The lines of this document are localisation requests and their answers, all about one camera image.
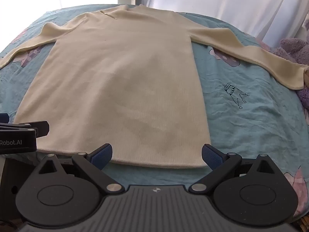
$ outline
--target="plush toy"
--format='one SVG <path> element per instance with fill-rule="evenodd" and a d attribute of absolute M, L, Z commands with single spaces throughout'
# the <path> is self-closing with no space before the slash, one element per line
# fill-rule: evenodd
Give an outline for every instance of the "plush toy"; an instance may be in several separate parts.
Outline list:
<path fill-rule="evenodd" d="M 284 38 L 280 41 L 281 47 L 271 52 L 293 63 L 309 65 L 309 20 L 305 22 L 305 28 L 307 30 L 307 41 L 299 38 Z M 303 107 L 309 110 L 309 89 L 306 84 L 304 83 L 304 88 L 297 90 L 296 94 Z"/>

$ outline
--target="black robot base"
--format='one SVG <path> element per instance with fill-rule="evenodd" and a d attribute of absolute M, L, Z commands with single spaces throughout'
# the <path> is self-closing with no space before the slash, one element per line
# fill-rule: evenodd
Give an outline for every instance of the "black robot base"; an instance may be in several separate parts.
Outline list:
<path fill-rule="evenodd" d="M 298 198 L 266 154 L 243 159 L 202 148 L 213 170 L 189 187 L 127 190 L 101 169 L 112 158 L 105 144 L 71 159 L 47 155 L 16 196 L 21 232 L 295 232 L 288 222 Z"/>

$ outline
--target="metal bolt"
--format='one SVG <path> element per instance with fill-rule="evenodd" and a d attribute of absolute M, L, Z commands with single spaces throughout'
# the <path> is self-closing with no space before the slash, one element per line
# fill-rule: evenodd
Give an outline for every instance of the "metal bolt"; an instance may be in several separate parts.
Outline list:
<path fill-rule="evenodd" d="M 106 188 L 108 191 L 116 192 L 116 191 L 119 191 L 122 188 L 122 186 L 117 183 L 113 183 L 113 184 L 107 185 Z"/>
<path fill-rule="evenodd" d="M 196 191 L 196 192 L 202 192 L 204 190 L 206 190 L 206 186 L 204 184 L 200 184 L 200 183 L 197 183 L 197 184 L 193 184 L 191 186 L 192 190 Z"/>

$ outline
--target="blue bedsheet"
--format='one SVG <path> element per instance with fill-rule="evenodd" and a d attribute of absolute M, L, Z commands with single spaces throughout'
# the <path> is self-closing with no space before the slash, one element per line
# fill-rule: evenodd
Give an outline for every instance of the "blue bedsheet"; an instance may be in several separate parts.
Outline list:
<path fill-rule="evenodd" d="M 112 6 L 115 5 L 85 5 L 47 12 L 1 52 L 0 57 L 39 34 L 47 22 L 63 25 L 83 12 Z M 244 45 L 259 46 L 253 37 L 223 21 L 196 14 L 181 14 L 210 28 L 230 28 Z M 45 45 L 35 55 L 26 53 L 26 59 L 16 59 L 0 70 L 0 112 L 9 113 L 11 121 L 53 45 Z M 212 145 L 223 153 L 233 151 L 245 158 L 255 158 L 259 153 L 267 153 L 284 173 L 294 175 L 301 166 L 304 178 L 308 181 L 308 125 L 296 93 L 280 85 L 259 66 L 233 59 L 210 46 L 192 43 L 192 48 Z M 34 164 L 43 156 L 42 153 L 7 155 Z M 109 163 L 104 172 L 125 186 L 189 186 L 209 173 L 210 169 L 155 169 Z"/>

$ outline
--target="sweater sleeve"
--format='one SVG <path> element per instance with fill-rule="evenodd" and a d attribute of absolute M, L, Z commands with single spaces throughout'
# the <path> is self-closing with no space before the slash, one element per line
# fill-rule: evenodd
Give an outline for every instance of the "sweater sleeve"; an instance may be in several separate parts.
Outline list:
<path fill-rule="evenodd" d="M 25 52 L 27 50 L 36 48 L 40 45 L 55 42 L 61 36 L 73 31 L 80 25 L 87 17 L 87 13 L 83 13 L 73 18 L 63 26 L 58 26 L 52 22 L 46 23 L 39 35 L 27 40 L 18 47 L 8 52 L 2 59 L 0 59 L 0 69 L 7 65 L 10 60 L 19 52 Z"/>
<path fill-rule="evenodd" d="M 177 13 L 174 17 L 174 22 L 190 35 L 191 41 L 212 46 L 230 56 L 259 65 L 289 89 L 300 90 L 304 87 L 307 65 L 292 63 L 257 46 L 244 46 L 228 28 L 207 28 Z"/>

